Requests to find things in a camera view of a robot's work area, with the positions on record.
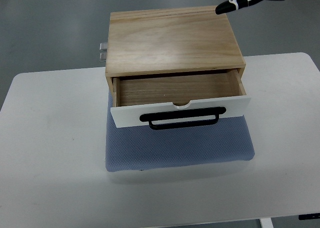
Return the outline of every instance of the concrete floor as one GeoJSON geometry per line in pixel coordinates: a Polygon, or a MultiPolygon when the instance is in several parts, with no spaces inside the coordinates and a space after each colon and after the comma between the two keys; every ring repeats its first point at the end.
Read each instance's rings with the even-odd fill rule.
{"type": "MultiPolygon", "coordinates": [[[[0,107],[23,72],[100,67],[113,11],[219,4],[225,0],[0,0],[0,107]]],[[[228,15],[244,56],[305,52],[320,68],[320,0],[263,1],[228,15]]],[[[275,228],[320,220],[275,218],[275,228]]],[[[258,220],[183,228],[259,228],[258,220]]]]}

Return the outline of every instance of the wooden box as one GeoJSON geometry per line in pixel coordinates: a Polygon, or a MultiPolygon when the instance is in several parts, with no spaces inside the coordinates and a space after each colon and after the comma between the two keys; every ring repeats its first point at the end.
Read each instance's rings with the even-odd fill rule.
{"type": "Polygon", "coordinates": [[[111,13],[106,61],[117,127],[147,125],[142,114],[217,106],[226,108],[221,118],[241,116],[250,99],[244,58],[215,6],[111,13]]]}

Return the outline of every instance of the table leg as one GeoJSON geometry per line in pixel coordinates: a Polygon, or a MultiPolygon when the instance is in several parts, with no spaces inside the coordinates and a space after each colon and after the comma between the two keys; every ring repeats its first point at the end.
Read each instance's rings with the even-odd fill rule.
{"type": "Polygon", "coordinates": [[[260,219],[261,228],[274,228],[271,218],[260,219]]]}

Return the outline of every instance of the drawer handle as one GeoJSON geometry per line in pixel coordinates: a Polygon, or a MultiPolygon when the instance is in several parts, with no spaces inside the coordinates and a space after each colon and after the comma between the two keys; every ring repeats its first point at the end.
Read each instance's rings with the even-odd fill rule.
{"type": "Polygon", "coordinates": [[[172,128],[182,128],[182,127],[197,127],[197,126],[207,126],[213,125],[218,122],[219,115],[226,112],[225,107],[208,107],[208,108],[198,108],[190,110],[180,110],[180,111],[169,111],[169,112],[157,112],[142,114],[140,116],[140,121],[149,122],[149,126],[154,130],[172,129],[172,128]],[[188,117],[203,117],[215,115],[214,119],[199,120],[199,121],[189,121],[189,122],[176,122],[167,124],[154,124],[152,121],[170,120],[178,118],[188,118],[188,117]]]}

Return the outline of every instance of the blue fabric pad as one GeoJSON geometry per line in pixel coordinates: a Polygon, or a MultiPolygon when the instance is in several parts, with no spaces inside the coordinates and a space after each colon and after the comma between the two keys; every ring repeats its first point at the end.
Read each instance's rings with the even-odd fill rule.
{"type": "Polygon", "coordinates": [[[105,167],[109,172],[248,161],[255,155],[244,116],[202,127],[117,128],[110,113],[111,95],[108,104],[105,167]]]}

